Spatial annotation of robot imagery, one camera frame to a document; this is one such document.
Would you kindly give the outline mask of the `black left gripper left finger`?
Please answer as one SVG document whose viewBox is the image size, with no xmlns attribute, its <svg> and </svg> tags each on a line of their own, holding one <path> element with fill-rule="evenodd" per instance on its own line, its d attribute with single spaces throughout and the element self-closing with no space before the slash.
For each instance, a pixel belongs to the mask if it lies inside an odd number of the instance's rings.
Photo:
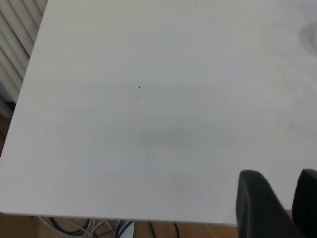
<svg viewBox="0 0 317 238">
<path fill-rule="evenodd" d="M 267 179 L 258 171 L 242 170 L 236 197 L 240 238 L 303 238 Z"/>
</svg>

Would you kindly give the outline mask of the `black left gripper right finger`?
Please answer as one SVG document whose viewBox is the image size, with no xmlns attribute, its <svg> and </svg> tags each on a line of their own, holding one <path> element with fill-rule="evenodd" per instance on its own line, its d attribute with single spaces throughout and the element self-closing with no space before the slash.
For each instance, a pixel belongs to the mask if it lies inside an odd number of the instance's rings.
<svg viewBox="0 0 317 238">
<path fill-rule="evenodd" d="M 317 236 L 317 172 L 303 169 L 292 204 L 292 219 L 307 238 Z"/>
</svg>

